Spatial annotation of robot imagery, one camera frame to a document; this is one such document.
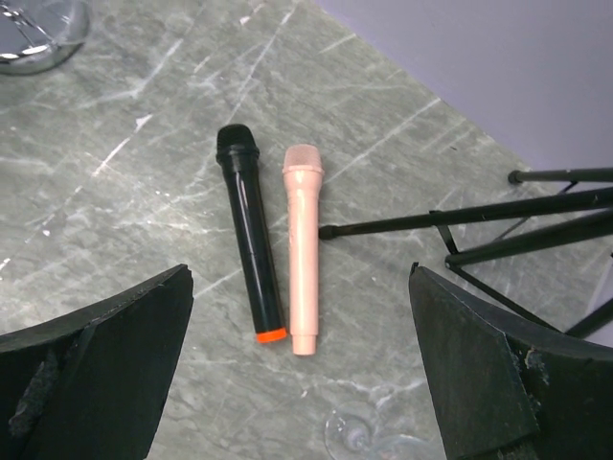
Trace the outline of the clear wine glass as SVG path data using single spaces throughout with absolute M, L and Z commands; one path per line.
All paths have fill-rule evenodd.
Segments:
M 344 402 L 324 423 L 324 441 L 331 459 L 442 459 L 430 443 L 407 434 L 385 434 L 373 406 Z

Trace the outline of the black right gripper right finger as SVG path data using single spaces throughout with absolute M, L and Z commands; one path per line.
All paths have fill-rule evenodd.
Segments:
M 414 265 L 409 294 L 449 459 L 609 459 L 612 350 Z

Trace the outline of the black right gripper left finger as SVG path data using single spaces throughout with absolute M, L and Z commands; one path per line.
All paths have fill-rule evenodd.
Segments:
M 1 337 L 4 459 L 145 459 L 193 309 L 179 264 Z

